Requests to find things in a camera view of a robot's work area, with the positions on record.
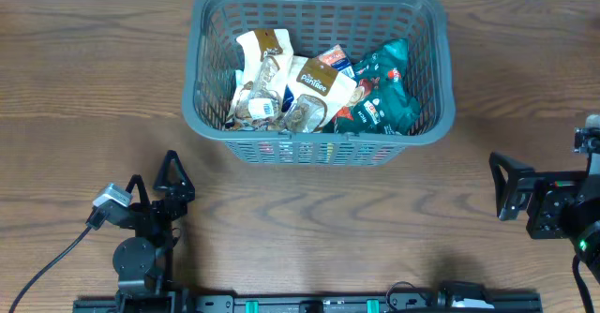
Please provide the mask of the green Nescafe coffee bag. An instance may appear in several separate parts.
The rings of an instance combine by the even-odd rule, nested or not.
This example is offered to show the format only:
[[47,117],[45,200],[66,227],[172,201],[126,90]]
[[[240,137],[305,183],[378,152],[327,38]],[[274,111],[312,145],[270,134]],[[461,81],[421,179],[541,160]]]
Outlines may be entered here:
[[421,112],[405,89],[409,47],[405,38],[384,43],[352,66],[353,99],[323,128],[324,133],[407,135]]

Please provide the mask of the beige mushroom snack bag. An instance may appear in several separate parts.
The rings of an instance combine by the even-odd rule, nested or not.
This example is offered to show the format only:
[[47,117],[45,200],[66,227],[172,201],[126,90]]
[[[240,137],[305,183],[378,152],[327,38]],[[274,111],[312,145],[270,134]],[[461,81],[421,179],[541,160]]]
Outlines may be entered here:
[[355,80],[318,58],[294,56],[287,86],[293,95],[285,127],[295,133],[320,132],[350,101]]

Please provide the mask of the Kleenex tissue multipack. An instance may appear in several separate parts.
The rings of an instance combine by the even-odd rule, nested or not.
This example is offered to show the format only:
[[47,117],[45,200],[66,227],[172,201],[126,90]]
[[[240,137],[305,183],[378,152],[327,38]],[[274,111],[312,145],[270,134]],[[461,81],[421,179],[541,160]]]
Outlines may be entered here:
[[295,55],[287,79],[286,99],[306,94],[328,105],[350,106],[357,83],[352,64],[339,45],[313,58]]

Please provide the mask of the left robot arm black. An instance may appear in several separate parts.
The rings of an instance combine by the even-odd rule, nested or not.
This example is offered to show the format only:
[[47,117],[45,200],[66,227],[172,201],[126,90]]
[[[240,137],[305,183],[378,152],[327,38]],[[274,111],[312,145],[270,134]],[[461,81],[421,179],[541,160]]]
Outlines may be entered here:
[[133,175],[125,191],[137,190],[139,200],[110,211],[109,222],[134,231],[115,250],[113,268],[119,291],[130,297],[148,297],[173,291],[173,250],[179,238],[173,222],[188,213],[195,200],[195,187],[174,150],[167,152],[158,170],[153,189],[162,195],[150,201],[143,179]]

